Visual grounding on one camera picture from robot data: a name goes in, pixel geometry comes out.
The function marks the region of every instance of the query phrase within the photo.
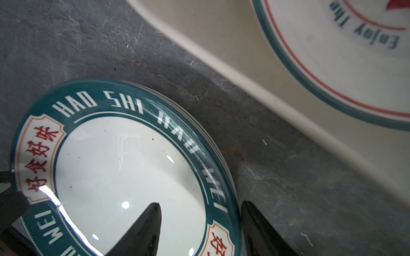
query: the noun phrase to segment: beige tray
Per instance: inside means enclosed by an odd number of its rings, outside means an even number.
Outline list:
[[[410,206],[410,132],[350,117],[306,90],[247,0],[127,0],[152,26]]]

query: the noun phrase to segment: brown stain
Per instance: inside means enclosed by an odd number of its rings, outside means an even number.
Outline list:
[[[231,152],[236,156],[239,156],[242,161],[245,161],[245,153],[240,147],[236,146],[235,144],[230,144],[224,149],[224,151],[222,151],[224,155],[227,155]]]

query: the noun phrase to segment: plate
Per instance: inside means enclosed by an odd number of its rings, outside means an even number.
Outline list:
[[[75,80],[26,113],[10,170],[31,203],[22,221],[42,255],[104,255],[152,202],[162,212],[157,255],[240,254],[239,209],[221,153],[197,121],[159,96],[125,82]]]
[[[273,50],[338,110],[410,130],[410,2],[252,0]]]

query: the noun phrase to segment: white plate center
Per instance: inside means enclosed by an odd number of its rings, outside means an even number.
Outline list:
[[[55,178],[69,217],[103,254],[152,202],[162,211],[158,256],[200,246],[206,218],[199,183],[183,155],[151,127],[121,117],[85,122],[64,141]]]

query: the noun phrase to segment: gray marble surface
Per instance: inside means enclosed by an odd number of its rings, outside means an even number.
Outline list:
[[[207,129],[239,202],[254,202],[299,255],[409,255],[408,209],[124,1],[1,0],[0,24],[1,171],[17,124],[47,89],[74,78],[127,80],[170,97]]]

